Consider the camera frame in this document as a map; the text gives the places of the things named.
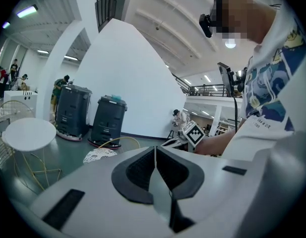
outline ceiling light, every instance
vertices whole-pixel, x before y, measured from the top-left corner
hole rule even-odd
[[[39,53],[44,53],[44,54],[49,54],[49,52],[44,51],[44,50],[37,50],[37,52],[39,52]]]
[[[184,81],[186,81],[189,85],[191,85],[191,83],[187,79],[184,79]]]
[[[228,49],[233,49],[235,46],[236,46],[235,39],[228,39],[228,40],[226,40],[226,47]]]
[[[64,56],[64,58],[68,58],[68,59],[71,59],[71,60],[78,61],[78,59],[77,59],[77,58],[72,58],[72,57],[68,57],[68,56]]]
[[[208,82],[211,82],[210,78],[208,78],[207,75],[205,75],[204,77],[208,80]]]
[[[4,25],[3,25],[3,28],[6,28],[7,26],[9,26],[9,23],[5,22]]]
[[[25,17],[25,16],[27,16],[29,14],[32,14],[32,13],[36,12],[37,10],[38,10],[38,8],[35,5],[33,5],[33,6],[30,6],[30,7],[26,8],[26,9],[18,12],[17,16],[19,18],[22,18],[22,17]]]

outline green floor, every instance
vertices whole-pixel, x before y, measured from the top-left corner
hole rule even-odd
[[[47,169],[60,168],[61,179],[69,175],[71,172],[75,171],[77,168],[81,167],[83,165],[82,161],[87,155],[87,153],[95,149],[95,147],[93,147],[87,142],[87,138],[89,137],[90,131],[87,135],[84,136],[81,142],[71,142],[56,136],[56,138],[51,142],[51,144],[44,148],[44,154],[43,150],[36,151],[35,154],[41,159],[43,158],[43,155],[45,156],[45,163]],[[136,139],[140,143],[141,147],[157,146],[161,145],[164,142],[161,140],[143,138]],[[137,147],[133,141],[126,139],[121,140],[121,145],[122,148],[119,153],[136,149]],[[37,195],[41,193],[42,190],[34,182],[34,179],[30,176],[23,156],[18,153],[15,155],[15,158],[20,172],[17,171],[17,167],[14,166],[13,158],[10,157],[0,166],[1,177],[9,197],[14,198],[28,206],[33,202],[33,200],[35,200]],[[30,163],[33,171],[42,170],[42,165],[38,159],[28,154],[26,155],[26,158]],[[48,180],[50,185],[57,181],[57,176],[58,172],[48,174]],[[41,182],[43,187],[48,187],[44,174],[39,174],[36,177]]]

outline bin lid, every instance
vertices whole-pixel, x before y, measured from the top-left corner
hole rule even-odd
[[[79,93],[92,93],[88,88],[85,87],[80,87],[77,85],[63,85],[62,88],[67,89],[67,90],[71,90],[73,92]]]
[[[101,99],[98,101],[98,103],[100,103],[100,101],[110,102],[113,104],[117,104],[119,106],[126,107],[126,102],[124,100],[115,99],[109,95],[102,96]]]

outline white wall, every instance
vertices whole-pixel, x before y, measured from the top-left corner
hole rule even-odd
[[[21,71],[19,76],[24,74],[28,75],[28,79],[26,80],[26,84],[30,86],[30,90],[34,90],[39,88],[39,79],[41,76],[42,68],[44,68],[47,62],[47,58],[40,57],[36,51],[28,50],[24,61],[21,66]],[[60,68],[57,70],[55,74],[55,80],[59,78],[63,78],[66,75],[70,76],[70,81],[74,79],[75,74],[78,71],[78,64],[71,64],[67,62],[62,62]]]
[[[134,28],[113,19],[85,54],[74,82],[93,94],[90,123],[104,95],[126,101],[122,132],[167,137],[174,109],[184,107],[185,95],[152,46]]]

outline round white table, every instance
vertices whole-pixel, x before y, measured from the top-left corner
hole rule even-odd
[[[49,181],[47,177],[47,172],[59,172],[57,181],[59,179],[61,169],[47,170],[45,165],[45,155],[43,151],[43,159],[41,160],[37,155],[31,153],[43,164],[42,171],[32,171],[30,165],[28,164],[26,157],[23,152],[32,152],[44,148],[55,138],[56,128],[50,122],[38,119],[38,118],[23,118],[12,122],[2,134],[2,140],[7,145],[15,150],[22,152],[25,163],[42,190],[45,190],[41,183],[37,180],[36,174],[45,173],[47,184],[49,186]]]

